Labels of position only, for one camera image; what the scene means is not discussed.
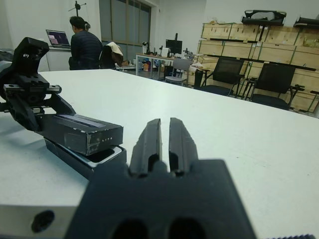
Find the window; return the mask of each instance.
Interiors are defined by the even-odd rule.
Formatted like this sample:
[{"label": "window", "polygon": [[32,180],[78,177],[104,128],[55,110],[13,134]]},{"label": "window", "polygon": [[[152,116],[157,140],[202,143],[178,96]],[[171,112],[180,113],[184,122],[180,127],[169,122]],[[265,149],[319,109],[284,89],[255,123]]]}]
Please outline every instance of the window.
[{"label": "window", "polygon": [[150,41],[151,7],[136,0],[99,0],[102,43],[119,45],[124,60],[133,61]]}]

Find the computer monitor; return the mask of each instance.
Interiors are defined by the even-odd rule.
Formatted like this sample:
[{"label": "computer monitor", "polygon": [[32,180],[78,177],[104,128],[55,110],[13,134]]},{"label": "computer monitor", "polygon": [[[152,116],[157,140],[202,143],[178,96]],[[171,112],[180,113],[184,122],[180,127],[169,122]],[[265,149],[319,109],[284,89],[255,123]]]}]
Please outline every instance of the computer monitor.
[{"label": "computer monitor", "polygon": [[182,41],[166,40],[166,48],[170,48],[170,52],[173,54],[181,54],[182,44]]},{"label": "computer monitor", "polygon": [[64,31],[46,30],[52,46],[70,46]]}]

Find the hair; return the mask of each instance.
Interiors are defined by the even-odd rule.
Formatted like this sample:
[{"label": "hair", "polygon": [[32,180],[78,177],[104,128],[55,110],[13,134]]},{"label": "hair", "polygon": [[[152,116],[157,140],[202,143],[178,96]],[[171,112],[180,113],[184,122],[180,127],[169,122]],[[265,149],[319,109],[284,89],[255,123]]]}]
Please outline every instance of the hair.
[{"label": "hair", "polygon": [[72,26],[75,26],[77,29],[85,29],[85,21],[80,16],[70,17],[70,23]]}]

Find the white table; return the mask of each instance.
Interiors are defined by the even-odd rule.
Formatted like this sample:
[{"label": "white table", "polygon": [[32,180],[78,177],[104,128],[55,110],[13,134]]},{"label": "white table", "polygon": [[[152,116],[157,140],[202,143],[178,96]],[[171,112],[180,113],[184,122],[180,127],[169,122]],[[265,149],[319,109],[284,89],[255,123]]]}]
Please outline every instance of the white table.
[{"label": "white table", "polygon": [[[258,238],[319,238],[318,119],[114,70],[41,74],[77,113],[124,126],[128,163],[155,118],[168,163],[169,118],[183,120],[201,159],[225,159]],[[87,181],[41,136],[0,121],[0,204],[77,205]]]},{"label": "white table", "polygon": [[151,55],[146,55],[143,53],[137,53],[136,54],[136,73],[135,75],[139,75],[139,57],[140,58],[149,58],[151,60],[151,78],[153,78],[153,62],[154,60],[161,60],[165,61],[169,64],[173,64],[174,58],[169,58],[169,57],[163,57],[163,56],[151,56]]}]

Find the laptop screen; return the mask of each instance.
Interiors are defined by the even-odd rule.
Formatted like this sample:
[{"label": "laptop screen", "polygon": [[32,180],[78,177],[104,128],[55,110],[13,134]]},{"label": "laptop screen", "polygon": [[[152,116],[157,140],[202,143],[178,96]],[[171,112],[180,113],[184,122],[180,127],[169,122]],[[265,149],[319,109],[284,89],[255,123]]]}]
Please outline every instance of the laptop screen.
[{"label": "laptop screen", "polygon": [[64,31],[46,30],[52,45],[69,46],[68,38]]}]

